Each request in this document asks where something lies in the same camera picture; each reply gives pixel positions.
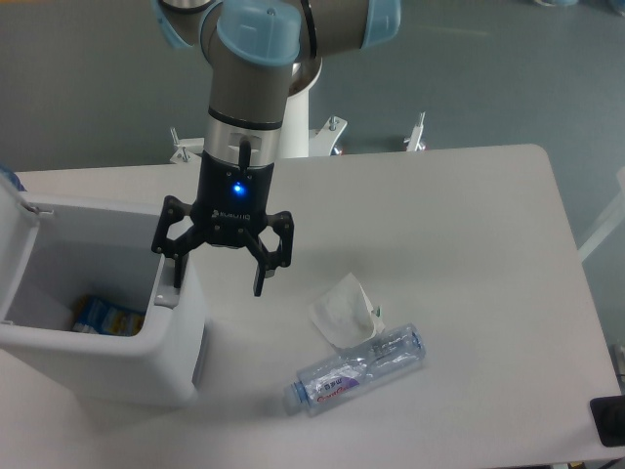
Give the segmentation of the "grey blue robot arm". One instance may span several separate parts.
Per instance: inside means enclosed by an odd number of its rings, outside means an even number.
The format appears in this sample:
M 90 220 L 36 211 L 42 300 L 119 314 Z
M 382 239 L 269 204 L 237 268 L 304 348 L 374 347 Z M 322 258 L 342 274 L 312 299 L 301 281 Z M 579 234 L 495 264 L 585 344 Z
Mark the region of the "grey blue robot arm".
M 267 210 L 293 67 L 393 39 L 397 1 L 156 1 L 153 13 L 175 48 L 198 46 L 211 66 L 207 130 L 195 201 L 164 199 L 153 252 L 174 263 L 181 285 L 202 244 L 245 248 L 254 289 L 290 265 L 294 221 Z

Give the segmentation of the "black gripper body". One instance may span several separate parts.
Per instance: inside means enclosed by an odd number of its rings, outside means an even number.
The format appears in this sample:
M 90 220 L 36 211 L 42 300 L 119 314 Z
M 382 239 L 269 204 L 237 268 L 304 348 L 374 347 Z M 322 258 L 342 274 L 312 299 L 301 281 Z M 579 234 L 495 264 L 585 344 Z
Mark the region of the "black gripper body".
M 258 236 L 267 225 L 266 208 L 274 166 L 248 167 L 224 162 L 204 152 L 190 218 L 203 241 L 239 248 L 238 231 Z

